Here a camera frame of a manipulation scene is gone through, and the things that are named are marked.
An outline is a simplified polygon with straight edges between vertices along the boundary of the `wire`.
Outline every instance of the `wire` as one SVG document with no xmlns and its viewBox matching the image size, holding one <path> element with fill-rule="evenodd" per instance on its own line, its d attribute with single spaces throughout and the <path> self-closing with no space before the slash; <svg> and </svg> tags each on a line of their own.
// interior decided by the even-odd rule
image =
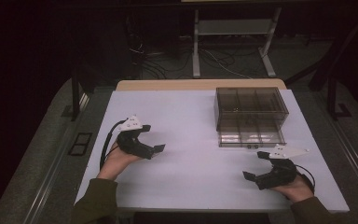
<svg viewBox="0 0 358 224">
<path fill-rule="evenodd" d="M 215 50 L 215 49 L 214 49 L 213 51 L 216 51 L 216 52 L 218 52 L 218 53 L 227 55 L 226 53 L 223 53 L 223 52 L 221 52 L 221 51 L 219 51 L 219 50 Z M 207 54 L 207 58 L 208 58 L 209 60 L 213 61 L 214 63 L 221 63 L 221 64 L 222 64 L 223 66 L 225 66 L 225 67 L 229 67 L 230 65 L 232 65 L 232 64 L 235 63 L 235 58 L 234 58 L 233 56 L 230 56 L 230 55 L 228 55 L 227 57 L 223 57 L 223 58 L 217 58 L 216 56 L 211 57 L 209 54 Z"/>
<path fill-rule="evenodd" d="M 227 68 L 227 67 L 229 67 L 230 65 L 232 65 L 232 64 L 234 63 L 234 62 L 233 62 L 233 63 L 229 63 L 229 62 L 225 61 L 224 59 L 220 59 L 220 58 L 213 57 L 213 56 L 211 56 L 211 55 L 212 55 L 211 52 L 210 52 L 209 54 L 205 54 L 205 53 L 206 53 L 206 51 L 203 52 L 202 50 L 199 52 L 199 54 L 200 54 L 201 56 L 206 57 L 206 59 L 212 61 L 213 63 L 219 64 L 219 66 L 214 66 L 214 65 L 212 65 L 212 64 L 210 64 L 210 63 L 207 63 L 205 60 L 203 60 L 203 61 L 205 61 L 208 65 L 210 65 L 211 67 L 220 68 L 220 66 L 225 66 L 225 68 Z"/>
<path fill-rule="evenodd" d="M 165 56 L 165 57 L 167 57 L 168 58 L 168 56 L 167 55 L 165 55 L 165 52 L 163 52 L 163 51 L 156 51 L 156 52 L 150 52 L 150 53 L 147 53 L 146 54 L 146 57 L 147 58 L 158 58 L 158 57 L 162 57 L 162 56 Z M 162 61 L 167 61 L 168 59 L 160 59 L 160 60 L 158 60 L 159 62 L 162 62 Z"/>
<path fill-rule="evenodd" d="M 187 57 L 185 59 L 185 63 L 183 65 L 181 65 L 181 66 L 179 66 L 177 68 L 173 68 L 173 69 L 167 69 L 167 68 L 163 67 L 162 65 L 160 65 L 159 63 L 156 63 L 155 60 L 151 61 L 151 60 L 146 59 L 145 62 L 144 62 L 144 65 L 147 65 L 148 67 L 152 67 L 152 68 L 156 69 L 157 71 L 159 71 L 162 74 L 162 76 L 164 78 L 167 79 L 166 73 L 168 73 L 168 72 L 179 72 L 179 71 L 182 71 L 183 69 L 185 69 L 186 66 L 188 65 L 188 61 L 190 59 L 190 56 L 191 56 L 191 51 L 188 51 Z"/>
<path fill-rule="evenodd" d="M 159 76 L 158 76 L 158 74 L 155 72 L 155 71 L 153 71 L 153 70 L 151 70 L 151 69 L 149 69 L 149 68 L 147 68 L 147 67 L 144 67 L 144 66 L 142 66 L 142 68 L 146 71 L 146 72 L 148 72 L 152 77 L 155 77 L 156 79 L 159 79 Z"/>
<path fill-rule="evenodd" d="M 191 77 L 191 78 L 192 78 L 192 76 L 189 76 L 189 75 L 187 75 L 187 74 L 182 74 L 182 75 L 180 75 L 179 77 L 176 77 L 175 79 L 179 79 L 180 77 Z"/>
<path fill-rule="evenodd" d="M 211 56 L 206 55 L 202 50 L 199 51 L 199 56 L 201 56 L 200 58 L 202 59 L 203 62 L 210 65 L 212 68 L 220 68 L 220 66 L 215 66 L 214 64 L 209 63 L 207 59 L 210 59 Z"/>
<path fill-rule="evenodd" d="M 165 72 L 164 72 L 164 71 L 161 71 L 158 67 L 153 66 L 153 65 L 151 65 L 151 64 L 148 64 L 148 63 L 146 63 L 146 62 L 144 62 L 143 65 L 146 65 L 147 68 L 149 68 L 149 69 L 148 69 L 149 71 L 151 70 L 150 68 L 155 69 L 155 70 L 158 71 L 165 79 L 167 79 L 167 77 L 165 76 Z"/>
<path fill-rule="evenodd" d="M 237 76 L 240 76 L 240 77 L 247 77 L 247 78 L 252 79 L 251 77 L 248 77 L 248 76 L 246 76 L 246 75 L 233 72 L 233 71 L 231 71 L 231 70 L 225 68 L 225 66 L 223 66 L 223 65 L 212 55 L 212 53 L 209 52 L 208 50 L 206 50 L 206 49 L 200 49 L 200 50 L 201 50 L 201 51 L 205 51 L 206 53 L 208 53 L 209 55 L 211 55 L 211 57 L 213 57 L 213 58 L 216 60 L 217 64 L 219 64 L 220 67 L 222 67 L 223 69 L 225 69 L 225 70 L 228 71 L 229 73 L 232 73 L 232 74 L 237 75 Z"/>
<path fill-rule="evenodd" d="M 122 124 L 122 123 L 124 123 L 125 121 L 126 121 L 126 119 L 117 122 L 117 123 L 112 127 L 112 129 L 110 130 L 110 132 L 107 134 L 106 140 L 105 140 L 105 142 L 104 142 L 104 144 L 103 144 L 103 152 L 101 153 L 100 170 L 103 168 L 103 164 L 104 164 L 104 162 L 105 162 L 105 160 L 106 160 L 106 156 L 107 156 L 107 155 L 106 155 L 106 150 L 107 150 L 107 147 L 108 147 L 108 145 L 109 145 L 110 139 L 112 138 L 112 132 L 113 132 L 113 130 L 114 130 L 119 124 Z"/>
<path fill-rule="evenodd" d="M 136 49 L 129 49 L 129 50 L 134 52 L 134 53 L 139 53 L 139 54 L 144 54 L 145 53 L 144 51 L 139 51 L 139 50 L 136 50 Z"/>
<path fill-rule="evenodd" d="M 310 171 L 307 170 L 306 168 L 300 166 L 300 165 L 296 165 L 296 164 L 295 164 L 295 166 L 296 166 L 296 167 L 299 167 L 299 168 L 301 168 L 301 169 L 303 169 L 304 171 L 306 171 L 306 172 L 310 175 L 310 177 L 312 178 L 312 186 L 313 186 L 313 189 L 315 189 L 315 186 L 316 186 L 315 178 L 314 178 L 313 175 L 310 173 Z"/>
<path fill-rule="evenodd" d="M 208 42 L 204 41 L 202 37 L 205 37 L 205 36 L 201 36 L 201 37 L 200 37 L 200 40 L 199 40 L 199 46 L 200 46 L 200 48 L 202 48 L 202 47 L 207 47 L 207 46 L 211 45 L 211 44 L 207 44 L 209 41 L 208 41 Z M 218 52 L 219 54 L 227 55 L 227 57 L 220 57 L 220 58 L 218 58 L 218 60 L 219 60 L 219 62 L 221 63 L 221 65 L 223 65 L 223 66 L 225 66 L 225 68 L 227 68 L 227 65 L 234 64 L 234 62 L 232 62 L 232 61 L 227 62 L 227 61 L 225 61 L 225 59 L 228 59 L 228 58 L 229 58 L 230 60 L 235 60 L 236 57 L 246 57 L 246 56 L 253 55 L 253 54 L 256 54 L 256 53 L 258 54 L 260 48 L 254 48 L 254 49 L 252 49 L 251 52 L 248 52 L 248 53 L 246 53 L 246 52 L 239 53 L 239 52 L 238 52 L 239 49 L 241 49 L 241 46 L 244 46 L 245 43 L 247 43 L 248 40 L 251 40 L 251 39 L 254 39 L 254 35 L 245 35 L 245 36 L 241 35 L 241 37 L 239 38 L 240 43 L 239 43 L 239 45 L 234 49 L 233 52 L 228 52 L 227 50 L 222 50 L 222 49 L 219 49 L 219 50 L 214 49 L 213 51 L 216 51 L 216 52 Z M 216 45 L 216 44 L 218 45 L 218 42 L 217 42 L 215 39 L 212 39 L 212 45 Z M 201 58 L 201 59 L 202 59 L 205 63 L 207 63 L 208 65 L 210 65 L 211 67 L 220 68 L 220 66 L 221 66 L 221 65 L 219 65 L 218 67 L 216 67 L 216 66 L 210 64 L 210 63 L 206 60 L 206 59 L 210 59 L 210 56 L 208 56 L 206 59 L 205 59 L 205 58 Z M 241 73 L 243 73 L 242 71 L 245 70 L 245 71 L 247 71 L 247 73 L 249 73 L 249 74 L 251 74 L 251 75 L 263 76 L 262 74 L 259 73 L 259 68 L 260 68 L 260 64 L 261 64 L 261 63 L 262 63 L 262 62 L 260 61 L 260 62 L 259 62 L 259 65 L 258 65 L 256 68 L 245 67 L 245 68 L 242 69 L 240 72 L 236 72 L 236 73 L 241 74 Z"/>
<path fill-rule="evenodd" d="M 110 149 L 109 150 L 109 152 L 106 154 L 106 156 L 105 156 L 105 161 L 106 161 L 106 158 L 109 156 L 109 154 L 113 151 L 113 150 L 115 150 L 116 148 L 118 148 L 118 145 L 116 146 L 116 147 L 114 147 L 114 148 L 112 148 L 112 149 Z"/>
</svg>

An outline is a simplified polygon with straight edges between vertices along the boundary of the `tabletop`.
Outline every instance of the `tabletop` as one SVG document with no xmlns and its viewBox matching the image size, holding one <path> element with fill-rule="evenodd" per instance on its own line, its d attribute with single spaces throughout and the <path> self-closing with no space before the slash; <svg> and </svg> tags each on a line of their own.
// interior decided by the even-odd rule
<svg viewBox="0 0 358 224">
<path fill-rule="evenodd" d="M 119 210 L 274 212 L 288 209 L 289 202 L 282 195 L 272 190 L 259 190 L 242 175 L 242 171 L 257 175 L 268 173 L 270 162 L 258 159 L 256 152 L 271 148 L 219 147 L 214 126 L 215 87 L 255 87 L 256 83 L 273 86 L 275 83 L 289 110 L 282 126 L 287 146 L 310 150 L 310 154 L 292 161 L 315 176 L 315 194 L 328 210 L 349 210 L 293 93 L 286 90 L 279 79 L 195 79 L 176 83 L 179 85 L 174 85 L 174 80 L 123 81 L 117 85 L 76 200 L 84 195 L 90 179 L 99 172 L 107 133 L 117 121 L 136 114 L 143 124 L 151 125 L 150 132 L 141 133 L 139 140 L 151 147 L 161 144 L 166 147 L 152 160 L 137 161 L 118 177 Z M 201 90 L 194 90 L 195 83 L 200 84 Z M 114 131 L 112 139 L 117 134 L 118 131 Z"/>
</svg>

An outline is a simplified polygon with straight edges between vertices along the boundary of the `floor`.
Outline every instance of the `floor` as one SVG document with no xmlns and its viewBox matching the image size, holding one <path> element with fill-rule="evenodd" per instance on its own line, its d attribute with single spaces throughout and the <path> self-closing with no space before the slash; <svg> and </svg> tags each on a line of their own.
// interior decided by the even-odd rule
<svg viewBox="0 0 358 224">
<path fill-rule="evenodd" d="M 304 36 L 274 39 L 268 56 L 277 78 L 285 80 L 317 62 L 331 45 L 329 41 L 317 41 L 306 46 L 306 41 Z M 201 78 L 268 78 L 257 53 L 262 43 L 262 36 L 201 39 Z M 191 44 L 187 37 L 183 37 L 179 58 L 153 48 L 147 52 L 145 62 L 139 65 L 140 79 L 192 78 Z M 312 74 L 301 78 L 288 89 L 294 92 L 351 209 L 349 213 L 339 215 L 348 223 L 358 223 L 358 162 L 351 159 L 358 158 L 358 104 L 346 88 L 339 85 L 337 102 L 350 110 L 351 117 L 331 120 L 325 112 L 326 89 L 310 91 L 311 77 Z M 62 86 L 0 202 L 0 223 L 68 223 L 79 182 L 114 90 L 114 86 L 101 86 L 93 94 L 84 95 L 81 113 L 72 121 L 71 80 Z M 91 133 L 88 150 L 82 157 L 67 155 L 78 133 Z M 268 219 L 272 224 L 294 223 L 289 211 L 268 214 Z"/>
</svg>

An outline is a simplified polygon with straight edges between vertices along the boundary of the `metal stand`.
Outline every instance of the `metal stand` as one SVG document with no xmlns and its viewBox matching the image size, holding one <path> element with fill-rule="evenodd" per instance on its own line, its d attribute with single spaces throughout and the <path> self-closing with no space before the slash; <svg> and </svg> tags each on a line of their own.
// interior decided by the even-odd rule
<svg viewBox="0 0 358 224">
<path fill-rule="evenodd" d="M 268 53 L 281 10 L 280 7 L 275 8 L 272 19 L 230 21 L 200 21 L 199 11 L 196 10 L 194 20 L 193 78 L 200 78 L 199 35 L 267 35 L 266 44 L 259 49 L 259 53 L 267 70 L 268 77 L 276 77 Z"/>
</svg>

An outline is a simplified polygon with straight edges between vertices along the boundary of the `wooden table edge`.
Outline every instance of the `wooden table edge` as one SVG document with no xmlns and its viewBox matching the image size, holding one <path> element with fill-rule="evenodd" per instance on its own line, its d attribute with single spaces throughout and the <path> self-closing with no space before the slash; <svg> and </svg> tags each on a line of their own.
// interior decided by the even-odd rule
<svg viewBox="0 0 358 224">
<path fill-rule="evenodd" d="M 286 90 L 278 78 L 121 80 L 116 91 L 206 91 L 217 87 L 277 87 Z"/>
</svg>

